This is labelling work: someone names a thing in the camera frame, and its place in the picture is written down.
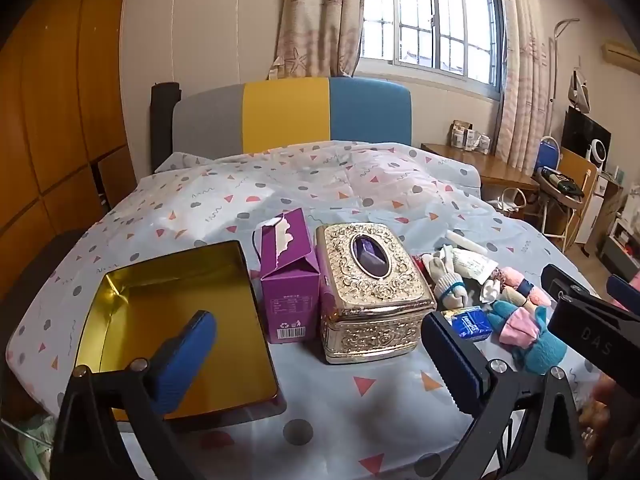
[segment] headboard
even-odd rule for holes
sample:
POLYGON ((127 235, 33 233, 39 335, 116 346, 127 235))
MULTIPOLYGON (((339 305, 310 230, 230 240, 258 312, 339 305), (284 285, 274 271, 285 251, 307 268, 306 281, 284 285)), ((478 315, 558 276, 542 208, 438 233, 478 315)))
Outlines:
POLYGON ((330 139, 411 145, 411 95, 361 77, 259 81, 185 99, 178 83, 160 83, 150 124, 154 170, 172 152, 216 159, 330 139))

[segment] patterned curtain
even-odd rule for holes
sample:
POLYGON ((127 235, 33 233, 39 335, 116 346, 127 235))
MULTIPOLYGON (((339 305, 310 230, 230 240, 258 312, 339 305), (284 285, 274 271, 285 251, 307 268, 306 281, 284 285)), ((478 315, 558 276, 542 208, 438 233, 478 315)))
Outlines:
POLYGON ((353 75, 364 0, 285 0, 269 79, 353 75))
POLYGON ((540 0, 503 0, 507 31, 506 84, 495 154, 533 172, 548 104, 547 45, 540 0))

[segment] purple tissue box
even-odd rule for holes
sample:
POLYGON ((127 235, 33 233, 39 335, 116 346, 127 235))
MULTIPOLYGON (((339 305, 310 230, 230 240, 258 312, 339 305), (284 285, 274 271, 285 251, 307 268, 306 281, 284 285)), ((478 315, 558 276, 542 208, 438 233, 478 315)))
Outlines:
POLYGON ((269 342, 315 338, 320 270, 302 209, 263 226, 261 234, 260 283, 269 342))

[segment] screw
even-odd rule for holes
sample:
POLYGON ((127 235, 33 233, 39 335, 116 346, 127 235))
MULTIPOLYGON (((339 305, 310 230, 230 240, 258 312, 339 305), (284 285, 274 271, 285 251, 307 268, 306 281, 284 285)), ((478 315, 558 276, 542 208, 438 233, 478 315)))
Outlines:
POLYGON ((555 377, 556 379, 564 379, 564 370, 557 366, 553 366, 551 368, 551 375, 553 375, 553 377, 555 377))
POLYGON ((74 368, 73 377, 84 377, 88 371, 89 367, 87 365, 78 365, 74 368))
POLYGON ((491 367, 491 370, 498 372, 499 374, 505 373, 508 368, 507 363, 500 359, 494 359, 489 363, 489 366, 491 367))
POLYGON ((148 365, 149 365, 149 362, 145 358, 138 357, 137 359, 133 359, 133 361, 129 365, 129 368, 131 368, 134 372, 141 372, 148 365))

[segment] gold tin tray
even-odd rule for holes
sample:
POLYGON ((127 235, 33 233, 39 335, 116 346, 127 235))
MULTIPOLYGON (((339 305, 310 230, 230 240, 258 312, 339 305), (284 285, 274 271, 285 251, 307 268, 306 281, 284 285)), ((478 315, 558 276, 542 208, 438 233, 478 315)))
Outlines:
MULTIPOLYGON (((217 323, 216 341, 178 409, 165 416, 175 429, 233 424, 282 412, 244 254, 236 241, 168 254, 108 272, 92 301, 76 365, 120 370, 150 358, 197 310, 217 323), (256 409, 266 402, 269 409, 256 409), (252 407, 238 417, 228 410, 252 407)), ((116 420, 127 420, 115 410, 116 420)))

